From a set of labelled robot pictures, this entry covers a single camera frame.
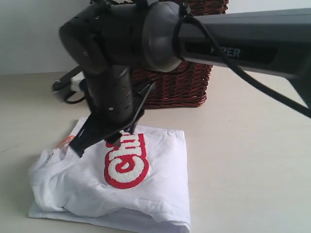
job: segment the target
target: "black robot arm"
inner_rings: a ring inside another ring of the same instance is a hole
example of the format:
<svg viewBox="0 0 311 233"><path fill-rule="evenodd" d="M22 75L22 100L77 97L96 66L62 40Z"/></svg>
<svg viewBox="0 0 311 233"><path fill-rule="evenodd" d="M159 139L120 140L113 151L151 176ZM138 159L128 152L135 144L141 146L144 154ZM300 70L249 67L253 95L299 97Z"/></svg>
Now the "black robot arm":
<svg viewBox="0 0 311 233"><path fill-rule="evenodd" d="M170 72L187 60L223 65L219 47L186 20L187 7L138 0L97 1L60 29L65 49L80 65L91 115L70 146L80 155L92 144L118 144L132 133L153 82L130 82L130 67ZM292 80L309 80L311 9L195 17L240 67Z"/></svg>

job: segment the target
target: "folded t-shirt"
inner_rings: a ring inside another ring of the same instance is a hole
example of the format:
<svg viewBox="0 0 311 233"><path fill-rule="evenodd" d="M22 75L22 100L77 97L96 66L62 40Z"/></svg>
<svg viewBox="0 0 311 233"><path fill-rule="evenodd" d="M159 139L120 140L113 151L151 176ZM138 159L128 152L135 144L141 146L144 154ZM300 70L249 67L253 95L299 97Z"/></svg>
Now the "folded t-shirt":
<svg viewBox="0 0 311 233"><path fill-rule="evenodd" d="M119 148L101 141L79 158L68 143L85 120L30 168L35 203L29 216L138 233L188 233L184 133L137 126Z"/></svg>

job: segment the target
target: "white table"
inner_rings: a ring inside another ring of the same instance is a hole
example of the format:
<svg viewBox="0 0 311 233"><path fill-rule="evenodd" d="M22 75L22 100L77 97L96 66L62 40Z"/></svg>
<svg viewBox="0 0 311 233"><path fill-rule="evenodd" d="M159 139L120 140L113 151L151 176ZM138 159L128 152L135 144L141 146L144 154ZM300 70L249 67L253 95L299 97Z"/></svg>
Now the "white table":
<svg viewBox="0 0 311 233"><path fill-rule="evenodd" d="M0 77L0 232L119 233L27 218L27 169L87 116L50 93L61 74ZM285 79L254 74L301 101ZM147 111L141 125L185 131L193 233L310 233L311 120L216 67L200 108Z"/></svg>

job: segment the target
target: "white wall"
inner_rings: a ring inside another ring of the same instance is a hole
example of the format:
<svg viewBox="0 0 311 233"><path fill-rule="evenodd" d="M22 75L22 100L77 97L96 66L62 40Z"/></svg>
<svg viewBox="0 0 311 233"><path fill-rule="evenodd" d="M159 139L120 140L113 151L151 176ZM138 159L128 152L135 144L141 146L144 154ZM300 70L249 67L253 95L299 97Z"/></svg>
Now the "white wall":
<svg viewBox="0 0 311 233"><path fill-rule="evenodd" d="M69 71L58 28L88 0L0 0L0 75ZM228 13L311 7L311 0L230 0Z"/></svg>
<svg viewBox="0 0 311 233"><path fill-rule="evenodd" d="M229 0L228 13L310 8L311 0Z"/></svg>

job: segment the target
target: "red logo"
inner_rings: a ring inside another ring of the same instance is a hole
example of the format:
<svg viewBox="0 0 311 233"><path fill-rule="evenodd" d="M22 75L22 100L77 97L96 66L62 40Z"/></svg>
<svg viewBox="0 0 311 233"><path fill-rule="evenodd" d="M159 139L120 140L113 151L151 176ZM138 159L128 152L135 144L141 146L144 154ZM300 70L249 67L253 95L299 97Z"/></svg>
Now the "red logo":
<svg viewBox="0 0 311 233"><path fill-rule="evenodd" d="M121 146L113 147L105 157L104 177L111 186L127 189L140 184L148 169L144 135L125 134L121 137Z"/></svg>

